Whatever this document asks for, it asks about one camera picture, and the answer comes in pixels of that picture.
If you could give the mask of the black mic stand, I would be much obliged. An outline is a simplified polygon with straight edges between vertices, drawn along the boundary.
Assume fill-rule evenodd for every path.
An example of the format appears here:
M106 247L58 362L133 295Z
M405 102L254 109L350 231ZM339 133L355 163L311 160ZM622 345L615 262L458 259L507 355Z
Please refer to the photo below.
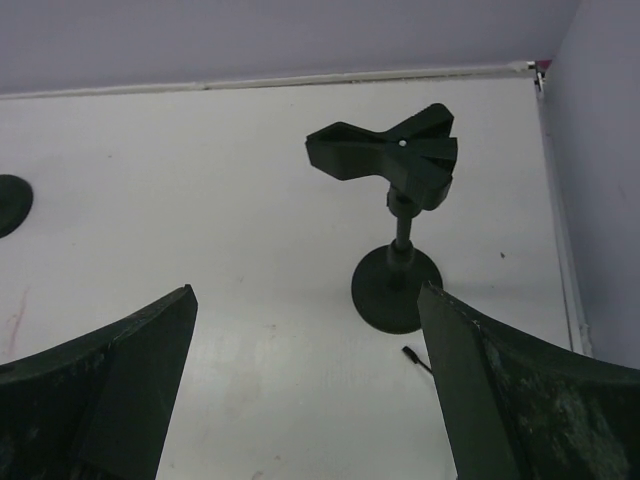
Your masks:
M419 330L422 285L443 284L434 261L410 236L414 218L437 209L451 188L458 158L453 123L451 111L433 103L386 131L336 122L306 138L310 164L325 174L339 181L378 176L389 183L386 205L396 219L395 237L364 256L351 280L357 312L378 331Z
M2 174L0 177L0 237L13 233L27 218L34 201L31 185L21 177Z

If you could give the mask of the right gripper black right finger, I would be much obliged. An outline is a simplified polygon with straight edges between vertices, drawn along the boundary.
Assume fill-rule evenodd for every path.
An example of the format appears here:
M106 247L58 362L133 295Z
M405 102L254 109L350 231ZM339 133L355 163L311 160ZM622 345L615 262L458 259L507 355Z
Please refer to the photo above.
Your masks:
M418 309L458 478L638 478L638 370L557 347L433 285Z

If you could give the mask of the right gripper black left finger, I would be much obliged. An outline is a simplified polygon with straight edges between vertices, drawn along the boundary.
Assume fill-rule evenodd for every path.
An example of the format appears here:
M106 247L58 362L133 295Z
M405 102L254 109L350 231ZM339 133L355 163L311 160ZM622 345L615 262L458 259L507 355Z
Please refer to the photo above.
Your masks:
M185 285L2 365L2 478L155 478L197 310Z

